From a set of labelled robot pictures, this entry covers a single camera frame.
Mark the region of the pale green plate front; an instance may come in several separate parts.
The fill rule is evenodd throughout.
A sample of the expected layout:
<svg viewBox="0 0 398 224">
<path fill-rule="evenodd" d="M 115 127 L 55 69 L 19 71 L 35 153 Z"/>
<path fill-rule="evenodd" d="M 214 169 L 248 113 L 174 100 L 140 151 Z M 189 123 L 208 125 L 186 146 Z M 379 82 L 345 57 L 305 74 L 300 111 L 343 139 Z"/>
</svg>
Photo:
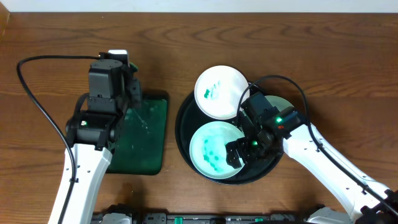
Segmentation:
<svg viewBox="0 0 398 224">
<path fill-rule="evenodd" d="M 240 172 L 240 167 L 227 164 L 226 144 L 242 138 L 244 134 L 235 126 L 224 121 L 212 121 L 195 131 L 190 141 L 189 154 L 193 165 L 205 177 L 227 179 Z"/>
</svg>

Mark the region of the green scouring sponge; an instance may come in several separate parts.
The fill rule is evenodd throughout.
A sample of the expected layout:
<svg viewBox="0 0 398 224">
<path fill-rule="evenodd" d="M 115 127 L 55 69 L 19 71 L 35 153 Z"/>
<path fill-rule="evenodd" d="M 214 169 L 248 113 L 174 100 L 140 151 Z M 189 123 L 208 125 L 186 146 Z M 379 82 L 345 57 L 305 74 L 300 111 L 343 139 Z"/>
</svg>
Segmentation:
<svg viewBox="0 0 398 224">
<path fill-rule="evenodd" d="M 132 62 L 129 62 L 129 65 L 130 65 L 130 71 L 132 73 L 135 73 L 139 70 L 138 67 L 135 64 L 133 64 Z"/>
</svg>

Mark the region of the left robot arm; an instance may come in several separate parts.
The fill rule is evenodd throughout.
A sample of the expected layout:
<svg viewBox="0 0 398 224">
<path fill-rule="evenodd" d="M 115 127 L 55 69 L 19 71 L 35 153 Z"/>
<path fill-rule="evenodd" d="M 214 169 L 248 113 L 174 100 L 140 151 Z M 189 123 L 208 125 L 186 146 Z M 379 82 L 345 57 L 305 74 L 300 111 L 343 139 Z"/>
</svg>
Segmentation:
<svg viewBox="0 0 398 224">
<path fill-rule="evenodd" d="M 89 223 L 101 181 L 118 139 L 126 112 L 142 100 L 136 68 L 128 55 L 105 53 L 90 65 L 89 91 L 81 95 L 66 126 L 62 180 L 50 223 Z"/>
</svg>

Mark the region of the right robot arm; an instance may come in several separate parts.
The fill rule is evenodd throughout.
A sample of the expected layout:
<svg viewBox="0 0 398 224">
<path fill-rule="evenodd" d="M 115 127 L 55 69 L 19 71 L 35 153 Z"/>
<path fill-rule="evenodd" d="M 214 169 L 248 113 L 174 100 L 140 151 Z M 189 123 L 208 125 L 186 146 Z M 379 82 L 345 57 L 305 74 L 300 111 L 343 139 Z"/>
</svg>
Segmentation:
<svg viewBox="0 0 398 224">
<path fill-rule="evenodd" d="M 397 223 L 397 192 L 374 180 L 337 151 L 287 100 L 283 107 L 257 92 L 239 105 L 244 136 L 226 144 L 226 163 L 237 169 L 283 154 L 311 172 L 354 223 Z"/>
</svg>

